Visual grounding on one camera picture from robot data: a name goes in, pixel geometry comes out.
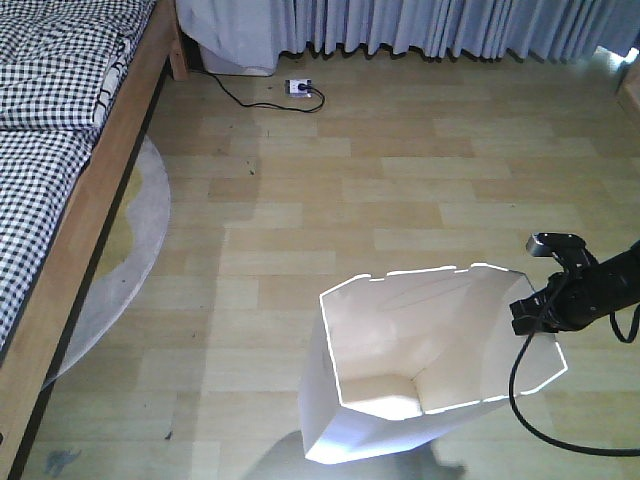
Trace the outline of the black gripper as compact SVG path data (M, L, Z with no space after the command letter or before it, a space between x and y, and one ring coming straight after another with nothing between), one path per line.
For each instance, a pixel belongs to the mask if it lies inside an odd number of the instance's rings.
M542 290L509 305L515 335L579 331L600 318L584 278L553 274Z

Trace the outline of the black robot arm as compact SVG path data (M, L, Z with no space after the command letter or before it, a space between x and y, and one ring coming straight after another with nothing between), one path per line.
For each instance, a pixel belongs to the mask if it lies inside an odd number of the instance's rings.
M639 245L600 263L576 234L531 235L526 249L563 268L547 286L509 305L518 336L580 331L597 319L639 302Z

